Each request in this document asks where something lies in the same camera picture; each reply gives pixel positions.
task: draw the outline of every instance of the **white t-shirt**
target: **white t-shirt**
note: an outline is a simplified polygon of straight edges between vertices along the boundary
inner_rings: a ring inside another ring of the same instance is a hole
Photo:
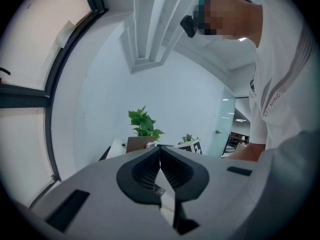
[[[263,24],[250,83],[250,142],[277,148],[320,129],[319,47],[291,0],[263,0]]]

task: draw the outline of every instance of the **small plant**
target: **small plant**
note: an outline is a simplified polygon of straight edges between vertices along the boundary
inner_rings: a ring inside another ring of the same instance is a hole
[[[183,142],[194,142],[196,140],[200,141],[199,137],[196,137],[196,139],[194,139],[192,138],[192,135],[188,133],[186,134],[186,136],[183,136],[182,139],[183,139]]]
[[[156,120],[152,120],[147,112],[144,112],[146,106],[137,111],[129,111],[129,118],[131,119],[131,126],[138,126],[133,130],[136,130],[138,136],[154,136],[154,139],[158,142],[160,135],[164,134],[159,129],[154,129]]]

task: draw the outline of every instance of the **man's hand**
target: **man's hand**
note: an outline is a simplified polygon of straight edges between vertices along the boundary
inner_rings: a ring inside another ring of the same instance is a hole
[[[244,149],[241,149],[232,155],[227,156],[227,159],[246,160],[257,162],[261,153],[265,151],[265,144],[250,143]]]

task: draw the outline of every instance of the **black earpiece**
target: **black earpiece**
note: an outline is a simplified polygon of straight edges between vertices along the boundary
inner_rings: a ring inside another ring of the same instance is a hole
[[[188,35],[188,37],[193,38],[197,32],[197,27],[195,26],[195,22],[190,15],[186,15],[180,21],[181,27],[183,27],[184,31]]]

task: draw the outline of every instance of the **person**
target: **person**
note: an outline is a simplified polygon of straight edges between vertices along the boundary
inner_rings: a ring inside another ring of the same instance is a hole
[[[266,149],[302,131],[320,128],[319,47],[291,0],[198,0],[198,30],[226,39],[247,38],[256,47],[248,84],[250,140],[228,159],[257,161]]]

